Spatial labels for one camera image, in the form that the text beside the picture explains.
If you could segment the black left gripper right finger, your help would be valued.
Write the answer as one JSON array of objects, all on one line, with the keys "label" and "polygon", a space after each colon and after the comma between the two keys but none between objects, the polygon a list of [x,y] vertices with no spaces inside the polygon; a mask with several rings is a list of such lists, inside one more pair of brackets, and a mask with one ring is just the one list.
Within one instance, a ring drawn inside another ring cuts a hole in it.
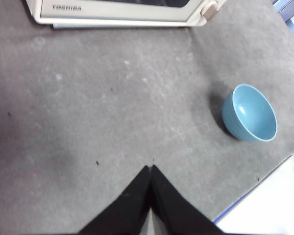
[{"label": "black left gripper right finger", "polygon": [[151,208],[170,235],[223,234],[206,216],[189,203],[159,170],[150,169]]}]

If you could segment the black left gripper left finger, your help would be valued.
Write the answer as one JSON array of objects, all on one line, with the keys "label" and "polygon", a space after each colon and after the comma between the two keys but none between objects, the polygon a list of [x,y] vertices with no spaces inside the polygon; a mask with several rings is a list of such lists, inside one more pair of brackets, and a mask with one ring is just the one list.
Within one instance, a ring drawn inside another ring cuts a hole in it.
[{"label": "black left gripper left finger", "polygon": [[138,235],[149,211],[150,170],[144,166],[118,198],[89,222],[80,235]]}]

